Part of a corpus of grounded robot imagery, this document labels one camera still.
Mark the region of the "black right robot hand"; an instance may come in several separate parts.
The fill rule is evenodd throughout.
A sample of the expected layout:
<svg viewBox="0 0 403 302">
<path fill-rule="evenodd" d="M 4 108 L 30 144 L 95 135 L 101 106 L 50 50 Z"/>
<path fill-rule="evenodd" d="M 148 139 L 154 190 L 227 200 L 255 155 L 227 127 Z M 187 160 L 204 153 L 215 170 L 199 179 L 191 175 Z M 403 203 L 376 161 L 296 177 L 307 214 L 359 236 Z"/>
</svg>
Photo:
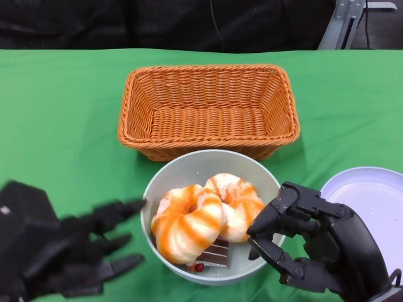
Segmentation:
<svg viewBox="0 0 403 302">
<path fill-rule="evenodd" d="M 280 283 L 307 291 L 329 290 L 344 301 L 374 301 L 392 289 L 382 253 L 359 215 L 330 203 L 321 192 L 284 182 L 247 230 L 249 260 L 262 257 Z M 273 243 L 276 234 L 304 238 L 306 258 L 292 258 Z"/>
</svg>

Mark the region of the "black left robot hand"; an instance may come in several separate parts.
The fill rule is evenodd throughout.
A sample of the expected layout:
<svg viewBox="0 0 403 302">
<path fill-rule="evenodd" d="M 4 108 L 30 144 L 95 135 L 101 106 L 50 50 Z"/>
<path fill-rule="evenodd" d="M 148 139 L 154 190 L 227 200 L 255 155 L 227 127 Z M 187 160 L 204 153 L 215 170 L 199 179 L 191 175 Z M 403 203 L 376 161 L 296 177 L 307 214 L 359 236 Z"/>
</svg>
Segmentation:
<svg viewBox="0 0 403 302">
<path fill-rule="evenodd" d="M 118 260 L 107 260 L 132 239 L 130 232 L 111 239 L 106 233 L 139 214 L 142 198 L 114 201 L 96 207 L 82 216 L 60 222 L 60 231 L 46 244 L 23 273 L 22 297 L 33 300 L 48 294 L 66 298 L 97 295 L 106 282 L 138 267 L 145 257 L 134 253 Z"/>
</svg>

